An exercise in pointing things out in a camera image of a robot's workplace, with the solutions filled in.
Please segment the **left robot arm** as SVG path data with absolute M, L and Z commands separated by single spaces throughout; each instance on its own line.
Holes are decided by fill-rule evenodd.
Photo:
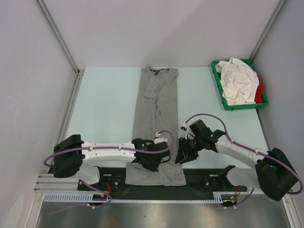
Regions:
M 99 190 L 105 184 L 101 168 L 94 162 L 125 162 L 141 165 L 144 169 L 157 172 L 161 163 L 171 159 L 168 140 L 154 141 L 137 138 L 131 142 L 100 144 L 83 141 L 74 134 L 54 147 L 53 175 L 55 178 L 75 177 Z

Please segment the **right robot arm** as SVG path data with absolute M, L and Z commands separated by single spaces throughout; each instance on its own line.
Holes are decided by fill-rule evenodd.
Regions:
M 224 176 L 219 178 L 223 190 L 231 190 L 237 185 L 260 189 L 266 196 L 280 201 L 291 188 L 300 183 L 304 185 L 285 154 L 278 148 L 271 151 L 255 149 L 233 140 L 227 132 L 209 128 L 193 130 L 179 139 L 176 163 L 186 163 L 198 158 L 202 150 L 211 150 L 230 156 L 248 166 L 247 169 L 234 165 L 226 168 Z

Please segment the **grey t-shirt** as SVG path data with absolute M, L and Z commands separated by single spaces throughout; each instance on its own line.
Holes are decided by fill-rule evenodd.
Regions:
M 126 184 L 184 186 L 183 168 L 175 163 L 178 154 L 178 91 L 176 68 L 156 69 L 150 66 L 141 69 L 136 100 L 132 139 L 153 140 L 155 133 L 172 143 L 171 157 L 152 172 L 138 163 L 126 165 Z

